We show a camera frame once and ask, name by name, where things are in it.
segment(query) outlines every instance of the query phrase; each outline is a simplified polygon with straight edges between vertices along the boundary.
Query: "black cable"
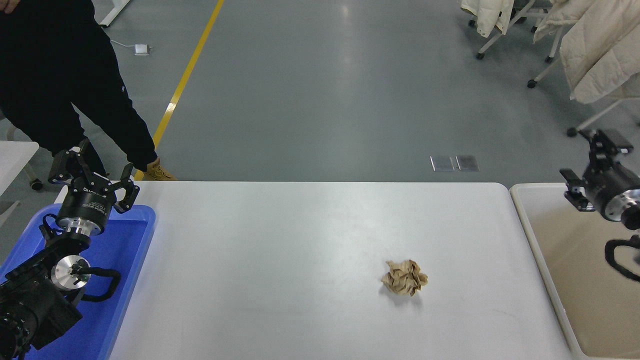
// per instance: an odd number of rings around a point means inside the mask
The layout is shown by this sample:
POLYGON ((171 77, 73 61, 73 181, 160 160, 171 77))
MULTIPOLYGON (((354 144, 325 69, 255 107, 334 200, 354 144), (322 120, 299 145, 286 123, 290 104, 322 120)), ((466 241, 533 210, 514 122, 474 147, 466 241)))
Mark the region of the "black cable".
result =
POLYGON ((63 232, 62 229, 54 228, 54 227, 51 227, 51 225, 49 225, 49 223, 47 222, 48 217, 53 218, 54 222, 55 220, 58 219, 58 216, 55 214, 50 214, 50 213, 46 214, 45 216, 42 217, 42 225, 44 225, 51 232, 54 232, 56 234, 61 234, 63 232))
POLYGON ((75 273, 78 274, 78 275, 92 274, 92 275, 97 275, 97 276, 101 276, 101 277, 110 277, 111 278, 111 282, 109 283, 109 289, 107 290, 107 292, 105 292, 104 294, 99 295, 99 296, 84 294, 82 296, 82 300, 83 301, 89 301, 89 302, 105 301, 108 298, 113 296, 113 294, 116 292, 116 289, 118 288, 118 284, 120 284, 120 278, 121 278, 120 272, 118 272, 118 270, 114 270, 114 269, 83 267, 83 268, 80 268, 80 269, 76 270, 75 273))
POLYGON ((621 240, 621 239, 609 240, 607 241, 607 244, 604 246, 604 258, 605 260, 607 260, 607 263, 627 279, 640 282, 640 275, 637 275, 631 272, 629 269, 625 268, 624 266, 616 262, 616 256, 614 252, 616 250, 616 247, 619 247, 619 246, 628 246, 628 247, 640 249, 640 236, 633 235, 629 240, 621 240))

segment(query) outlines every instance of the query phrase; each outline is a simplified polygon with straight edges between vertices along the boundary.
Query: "white power adapter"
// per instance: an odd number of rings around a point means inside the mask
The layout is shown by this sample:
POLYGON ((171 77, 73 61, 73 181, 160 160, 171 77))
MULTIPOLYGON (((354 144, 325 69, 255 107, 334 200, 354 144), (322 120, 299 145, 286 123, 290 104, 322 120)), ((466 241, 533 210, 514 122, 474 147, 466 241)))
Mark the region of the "white power adapter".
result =
POLYGON ((136 55, 149 55, 149 45, 136 44, 136 55))

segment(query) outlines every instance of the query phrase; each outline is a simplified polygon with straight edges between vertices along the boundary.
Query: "beige plastic bin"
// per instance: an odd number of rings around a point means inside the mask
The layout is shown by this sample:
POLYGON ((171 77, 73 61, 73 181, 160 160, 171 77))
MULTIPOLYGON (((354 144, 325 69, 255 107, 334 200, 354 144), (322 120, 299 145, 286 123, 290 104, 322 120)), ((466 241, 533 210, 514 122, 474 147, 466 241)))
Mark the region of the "beige plastic bin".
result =
MULTIPOLYGON (((598 213, 581 213, 566 186, 518 184, 511 196, 549 297, 576 359, 640 359, 640 282, 611 268, 605 243, 633 231, 598 213)), ((640 252, 616 249, 619 263, 640 274, 640 252)))

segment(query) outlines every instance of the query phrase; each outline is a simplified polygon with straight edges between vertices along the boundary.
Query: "metal floor plate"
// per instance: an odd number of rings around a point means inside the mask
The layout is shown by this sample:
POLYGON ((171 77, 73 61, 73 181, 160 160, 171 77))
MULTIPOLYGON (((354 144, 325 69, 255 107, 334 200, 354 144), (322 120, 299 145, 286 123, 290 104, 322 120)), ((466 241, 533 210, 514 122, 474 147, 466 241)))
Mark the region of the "metal floor plate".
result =
POLYGON ((460 171, 480 171, 476 157, 473 155, 457 155, 456 162, 460 171))
POLYGON ((433 171, 455 171, 450 156, 430 156, 433 171))

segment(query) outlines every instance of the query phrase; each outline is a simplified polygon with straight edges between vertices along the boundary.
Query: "silver metal cylinder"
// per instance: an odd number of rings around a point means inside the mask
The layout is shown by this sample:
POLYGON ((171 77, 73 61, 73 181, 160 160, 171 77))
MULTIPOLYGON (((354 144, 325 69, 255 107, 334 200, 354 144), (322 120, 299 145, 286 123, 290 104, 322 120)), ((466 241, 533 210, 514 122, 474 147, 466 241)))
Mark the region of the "silver metal cylinder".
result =
POLYGON ((76 233, 85 236, 100 233, 100 227, 91 220, 83 218, 64 218, 58 221, 58 225, 64 228, 66 233, 76 233))
POLYGON ((89 262, 78 255, 69 255, 60 259, 58 264, 51 269, 51 282, 60 290, 77 290, 82 288, 91 278, 91 275, 71 274, 74 265, 89 266, 89 262))
POLYGON ((640 205, 640 189, 627 190, 611 199, 604 210, 607 220, 620 221, 626 209, 640 205))

